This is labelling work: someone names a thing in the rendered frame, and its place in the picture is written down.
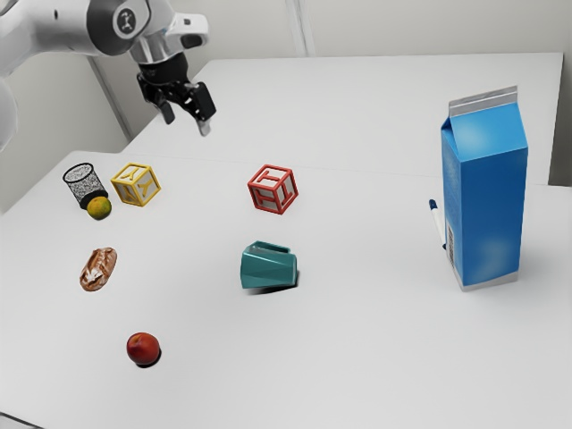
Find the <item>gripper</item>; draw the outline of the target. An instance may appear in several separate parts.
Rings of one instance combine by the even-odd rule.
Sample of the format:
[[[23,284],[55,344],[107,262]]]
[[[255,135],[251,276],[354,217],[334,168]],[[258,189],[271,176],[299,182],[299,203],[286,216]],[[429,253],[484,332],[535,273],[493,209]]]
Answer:
[[[215,103],[204,82],[188,87],[188,70],[186,55],[179,53],[161,63],[140,64],[137,80],[144,99],[162,114],[167,125],[175,119],[171,107],[175,103],[192,113],[200,134],[206,137],[216,113]]]

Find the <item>teal faceted mug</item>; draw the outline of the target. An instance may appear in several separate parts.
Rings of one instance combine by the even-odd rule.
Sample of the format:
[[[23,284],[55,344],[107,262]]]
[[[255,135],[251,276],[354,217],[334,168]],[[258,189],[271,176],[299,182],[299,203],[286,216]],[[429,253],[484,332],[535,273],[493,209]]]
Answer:
[[[294,286],[298,279],[298,260],[289,248],[255,241],[242,252],[240,282],[245,290]]]

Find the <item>yellow letter block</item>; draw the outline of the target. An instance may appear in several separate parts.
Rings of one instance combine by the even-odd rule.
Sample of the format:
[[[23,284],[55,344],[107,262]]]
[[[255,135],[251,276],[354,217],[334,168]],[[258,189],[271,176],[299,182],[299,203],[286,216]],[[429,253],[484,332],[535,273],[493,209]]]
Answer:
[[[120,200],[134,206],[145,206],[161,190],[152,167],[146,164],[127,163],[111,183]]]

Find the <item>red letter block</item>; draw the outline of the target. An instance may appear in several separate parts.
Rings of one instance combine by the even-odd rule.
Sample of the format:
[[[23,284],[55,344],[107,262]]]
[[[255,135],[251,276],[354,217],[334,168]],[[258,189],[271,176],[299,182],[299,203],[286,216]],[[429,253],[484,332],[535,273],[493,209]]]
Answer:
[[[248,190],[255,208],[277,215],[299,195],[293,171],[271,164],[264,164],[248,181]]]

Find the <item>black mesh pen holder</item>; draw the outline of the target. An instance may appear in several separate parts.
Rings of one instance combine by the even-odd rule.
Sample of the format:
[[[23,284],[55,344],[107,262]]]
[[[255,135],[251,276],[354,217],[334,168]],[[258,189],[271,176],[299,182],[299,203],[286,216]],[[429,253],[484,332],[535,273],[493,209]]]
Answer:
[[[88,203],[97,197],[108,197],[108,192],[99,180],[95,167],[91,163],[80,163],[69,168],[63,174],[63,181],[70,189],[81,209],[86,210]]]

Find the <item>green-yellow citrus fruit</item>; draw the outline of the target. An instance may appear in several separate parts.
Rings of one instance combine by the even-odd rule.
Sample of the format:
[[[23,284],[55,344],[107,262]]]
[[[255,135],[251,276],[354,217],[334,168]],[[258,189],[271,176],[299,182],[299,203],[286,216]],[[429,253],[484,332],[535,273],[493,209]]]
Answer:
[[[112,211],[111,201],[107,197],[92,198],[87,205],[87,212],[95,220],[103,220]]]

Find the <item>brown bread loaf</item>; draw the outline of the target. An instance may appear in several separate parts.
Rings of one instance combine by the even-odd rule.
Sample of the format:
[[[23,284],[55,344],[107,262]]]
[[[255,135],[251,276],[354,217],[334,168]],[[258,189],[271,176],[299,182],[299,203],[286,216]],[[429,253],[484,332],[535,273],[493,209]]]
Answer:
[[[95,249],[80,273],[80,286],[85,291],[97,291],[108,282],[117,262],[114,248]]]

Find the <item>red apple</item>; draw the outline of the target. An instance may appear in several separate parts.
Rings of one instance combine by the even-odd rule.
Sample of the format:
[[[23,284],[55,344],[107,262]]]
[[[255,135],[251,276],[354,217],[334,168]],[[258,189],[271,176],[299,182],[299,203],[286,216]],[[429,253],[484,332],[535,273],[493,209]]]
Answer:
[[[126,343],[126,352],[132,362],[138,366],[154,364],[161,352],[158,339],[147,332],[133,333]]]

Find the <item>white pen with blue cap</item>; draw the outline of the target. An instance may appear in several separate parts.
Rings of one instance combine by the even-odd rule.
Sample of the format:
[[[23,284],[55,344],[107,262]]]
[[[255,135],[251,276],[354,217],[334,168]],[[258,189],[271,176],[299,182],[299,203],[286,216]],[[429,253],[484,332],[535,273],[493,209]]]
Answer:
[[[432,198],[429,200],[429,207],[431,210],[431,214],[433,216],[435,228],[437,230],[441,246],[443,249],[446,249],[445,222],[442,215],[442,211],[439,208],[437,202]]]

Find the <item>blue milk carton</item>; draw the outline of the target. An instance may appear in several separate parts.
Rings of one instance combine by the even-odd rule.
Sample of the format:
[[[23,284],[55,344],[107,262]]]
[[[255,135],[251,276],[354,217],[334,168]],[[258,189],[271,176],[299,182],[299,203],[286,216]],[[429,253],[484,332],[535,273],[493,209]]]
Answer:
[[[516,281],[528,159],[517,87],[451,101],[441,135],[445,249],[460,288]]]

